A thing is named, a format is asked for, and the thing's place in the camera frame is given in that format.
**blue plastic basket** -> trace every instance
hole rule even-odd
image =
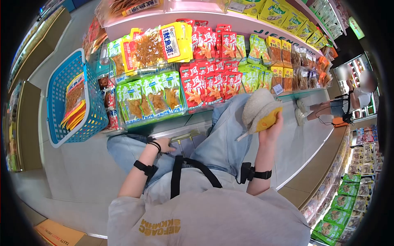
[[[83,120],[69,131],[60,126],[64,116],[66,88],[71,80],[81,72],[85,74],[86,113]],[[84,142],[108,125],[108,117],[96,75],[89,63],[85,62],[82,48],[69,55],[52,72],[46,89],[46,108],[48,110],[46,126],[50,136],[49,140],[55,148],[65,142]]]

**white shelf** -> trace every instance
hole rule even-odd
[[[328,3],[331,5],[331,8],[334,10],[335,16],[338,19],[338,23],[341,26],[342,32],[345,34],[345,36],[347,36],[344,23],[342,21],[342,18],[339,15],[339,12],[338,12],[338,9],[336,8],[334,0],[328,0]]]
[[[333,37],[331,36],[331,34],[327,31],[327,29],[325,28],[325,26],[323,25],[323,23],[319,20],[319,18],[312,12],[312,10],[305,4],[303,3],[301,0],[286,0],[286,2],[288,2],[290,5],[292,5],[293,7],[295,7],[298,11],[300,11],[301,13],[303,13],[313,24],[319,24],[320,28],[327,34],[327,36],[331,39],[331,41],[334,44],[335,48],[338,48],[336,46],[336,43],[333,39]]]

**cheese plush toy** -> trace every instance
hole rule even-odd
[[[237,141],[259,131],[264,131],[276,123],[276,115],[282,111],[282,103],[275,100],[269,90],[265,88],[253,92],[243,108],[242,122],[248,132],[240,136]]]

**white sneaker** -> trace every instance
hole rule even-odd
[[[296,101],[296,103],[297,103],[297,107],[301,110],[302,113],[306,113],[307,112],[307,110],[305,109],[304,103],[300,99],[298,99]]]
[[[295,118],[296,118],[296,120],[297,120],[297,124],[299,125],[299,126],[302,126],[303,124],[304,124],[304,114],[301,112],[301,110],[300,109],[296,109],[295,110]]]

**jeans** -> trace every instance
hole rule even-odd
[[[240,94],[214,108],[212,130],[209,136],[194,150],[190,158],[206,165],[209,169],[227,172],[238,176],[242,161],[249,150],[252,135],[236,140],[247,131],[242,122],[242,112],[249,94]],[[116,164],[127,174],[144,150],[148,139],[135,134],[122,134],[110,137],[107,149]],[[164,174],[172,172],[175,159],[169,155],[159,155],[154,161],[158,167],[145,188],[159,180]]]

